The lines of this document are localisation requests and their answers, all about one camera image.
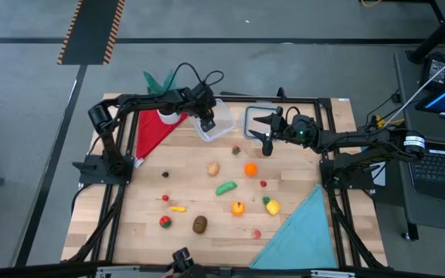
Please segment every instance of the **white cup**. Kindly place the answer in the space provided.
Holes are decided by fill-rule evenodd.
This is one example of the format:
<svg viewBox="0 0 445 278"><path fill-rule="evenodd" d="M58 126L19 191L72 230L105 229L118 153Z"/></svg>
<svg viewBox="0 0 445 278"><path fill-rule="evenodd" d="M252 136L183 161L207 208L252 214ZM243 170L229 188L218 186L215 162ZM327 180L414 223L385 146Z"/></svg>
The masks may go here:
<svg viewBox="0 0 445 278"><path fill-rule="evenodd" d="M161 112L159 112L159 110L158 110L158 115L159 115L159 118L161 119L161 121L165 124L176 124L176 123L178 123L179 118L181 117L177 113L173 113L170 115L163 115L163 114L161 114Z"/></svg>

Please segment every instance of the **white cable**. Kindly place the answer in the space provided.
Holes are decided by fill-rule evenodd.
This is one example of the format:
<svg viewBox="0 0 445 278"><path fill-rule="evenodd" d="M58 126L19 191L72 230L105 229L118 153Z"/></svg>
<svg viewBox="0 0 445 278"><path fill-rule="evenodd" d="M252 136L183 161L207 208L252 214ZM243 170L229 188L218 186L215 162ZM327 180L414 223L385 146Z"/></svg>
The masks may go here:
<svg viewBox="0 0 445 278"><path fill-rule="evenodd" d="M416 97L416 95L417 95L419 92L421 92L421 91L423 90L423 88L425 88L425 87L427 86L427 84L430 83L430 81L432 81L434 78L436 78L436 76L438 76L439 73L442 73L444 70L445 70L445 66L444 66L442 69L440 69L434 76L432 76L432 78L430 78L429 81L425 82L425 84L423 84L423 86L421 86L421 87L416 91L416 93L415 93L412 97L410 97L410 99L409 99L408 101L406 101L406 102L403 104L403 106L401 107L401 109L399 109L396 113L394 113L394 115L391 116L391 118L384 124L384 128L386 128L386 127L389 125L389 123L392 121L392 119L394 119L394 117L396 117L396 116L399 114L399 112L403 111L403 110L409 105L409 103L411 103L411 101Z"/></svg>

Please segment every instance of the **green plastic item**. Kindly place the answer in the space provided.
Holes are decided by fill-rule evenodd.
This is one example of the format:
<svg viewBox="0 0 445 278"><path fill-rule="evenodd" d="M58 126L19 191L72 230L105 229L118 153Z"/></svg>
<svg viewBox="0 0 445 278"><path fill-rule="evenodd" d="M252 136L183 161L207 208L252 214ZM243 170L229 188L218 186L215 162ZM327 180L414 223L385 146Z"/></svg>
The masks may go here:
<svg viewBox="0 0 445 278"><path fill-rule="evenodd" d="M176 88L175 80L173 80L173 82L171 83L171 80L174 78L174 74L175 73L171 69L171 71L169 72L168 76L166 77L166 79L164 81L164 84L161 86L161 84L159 84L150 73L144 71L144 78L145 78L145 81L147 81L148 94L149 95L161 95L167 90Z"/></svg>
<svg viewBox="0 0 445 278"><path fill-rule="evenodd" d="M224 194L224 193L228 192L229 190L233 190L234 188L237 188L237 187L238 187L238 185L236 185L236 183L234 181L227 182L224 185L221 185L216 189L216 196Z"/></svg>

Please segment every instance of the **desk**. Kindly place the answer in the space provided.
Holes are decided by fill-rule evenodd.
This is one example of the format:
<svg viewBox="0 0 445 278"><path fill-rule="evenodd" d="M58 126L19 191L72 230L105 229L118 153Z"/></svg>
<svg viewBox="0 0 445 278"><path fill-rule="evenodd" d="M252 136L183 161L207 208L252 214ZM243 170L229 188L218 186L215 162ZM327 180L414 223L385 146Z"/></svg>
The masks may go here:
<svg viewBox="0 0 445 278"><path fill-rule="evenodd" d="M296 145L277 142L272 156L265 158L261 154L260 142L243 137L240 119L250 104L226 102L238 124L234 130L210 143L203 142L191 121L186 120L148 155L140 168L134 170L121 211L114 250L115 263L166 265L172 261L175 250L186 246L195 262L203 266L248 266L287 217L320 183L319 154L310 149L303 150ZM331 104L337 130L353 131L355 122L349 100L333 99ZM279 105L285 110L294 105L303 114L315 115L312 104ZM324 109L321 114L324 128L327 129ZM233 145L242 149L237 156L231 153ZM94 153L98 154L99 150L100 143ZM356 152L359 149L345 151ZM215 177L206 174L207 165L212 161L220 164L220 172ZM247 178L243 173L243 166L249 161L259 166L259 174L255 178ZM169 172L168 178L161 176L164 171ZM260 180L267 181L267 187L260 187ZM216 187L227 181L235 181L238 188L216 197ZM386 264L372 200L361 191L350 190L348 193L356 232L377 260ZM169 195L170 205L185 206L187 212L170 212L169 204L161 200L163 194ZM279 215L267 213L262 204L265 195L275 198L281 204ZM103 196L104 185L92 185L77 199L63 259L74 255L95 229ZM229 210L230 203L235 200L246 203L246 213L241 217L233 216ZM334 245L325 192L324 205ZM158 224L163 215L172 218L173 224L169 229L163 229ZM197 215L204 215L209 221L203 235L192 231L192 223ZM252 239L253 229L262 232L261 239ZM342 239L347 263L351 264L348 237L344 232ZM103 237L100 258L104 258L107 240L108 231Z"/></svg>
<svg viewBox="0 0 445 278"><path fill-rule="evenodd" d="M405 103L420 88L417 81L421 76L422 66L408 61L405 53L395 54L395 64L399 92ZM421 92L415 100L425 96L426 92ZM413 105L408 106L403 113L409 129L420 132L427 141L445 142L445 120L439 115L415 110ZM407 163L399 162L399 172L408 223L445 229L445 202L415 192Z"/></svg>

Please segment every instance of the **red cloth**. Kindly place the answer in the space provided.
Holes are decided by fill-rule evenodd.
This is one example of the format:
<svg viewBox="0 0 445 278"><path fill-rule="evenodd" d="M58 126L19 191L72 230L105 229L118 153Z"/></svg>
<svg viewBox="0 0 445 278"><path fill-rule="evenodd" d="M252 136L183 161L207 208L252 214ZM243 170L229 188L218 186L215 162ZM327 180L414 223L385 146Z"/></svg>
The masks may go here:
<svg viewBox="0 0 445 278"><path fill-rule="evenodd" d="M161 143L188 115L183 113L178 123L165 124L156 110L140 112L137 136L137 158L145 158Z"/></svg>

